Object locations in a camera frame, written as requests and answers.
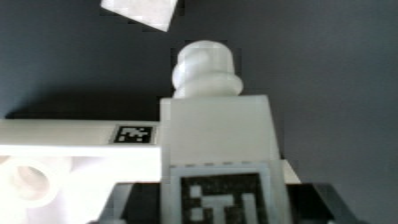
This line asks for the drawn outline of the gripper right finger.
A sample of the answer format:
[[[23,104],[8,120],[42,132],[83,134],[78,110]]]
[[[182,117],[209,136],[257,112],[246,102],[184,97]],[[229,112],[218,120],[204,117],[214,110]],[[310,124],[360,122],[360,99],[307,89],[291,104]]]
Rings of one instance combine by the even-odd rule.
[[[293,224],[369,224],[362,221],[326,183],[287,184]]]

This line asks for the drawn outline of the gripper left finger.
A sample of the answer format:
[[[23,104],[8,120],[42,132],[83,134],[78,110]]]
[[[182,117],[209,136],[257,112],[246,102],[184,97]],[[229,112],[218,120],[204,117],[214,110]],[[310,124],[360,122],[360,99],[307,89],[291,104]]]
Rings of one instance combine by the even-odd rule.
[[[86,224],[159,224],[159,184],[117,183],[99,217]]]

